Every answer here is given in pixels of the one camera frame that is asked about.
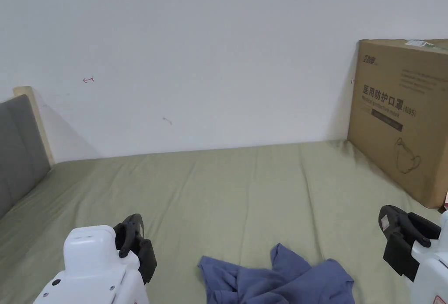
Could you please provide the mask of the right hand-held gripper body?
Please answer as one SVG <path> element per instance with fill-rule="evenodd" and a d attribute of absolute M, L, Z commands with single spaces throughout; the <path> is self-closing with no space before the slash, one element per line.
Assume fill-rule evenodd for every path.
<path fill-rule="evenodd" d="M 393 233 L 386 238 L 383 259 L 404 277 L 412 304 L 448 302 L 448 212 L 440 217 L 441 233 L 430 245 L 420 245 L 410 236 Z"/>

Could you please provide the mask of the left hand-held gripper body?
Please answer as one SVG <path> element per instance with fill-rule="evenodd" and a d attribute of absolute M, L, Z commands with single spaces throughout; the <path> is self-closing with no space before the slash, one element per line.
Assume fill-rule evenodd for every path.
<path fill-rule="evenodd" d="M 64 269 L 48 282 L 36 304 L 148 304 L 146 285 L 157 262 L 152 243 L 119 258 L 113 227 L 79 227 L 63 246 Z"/>

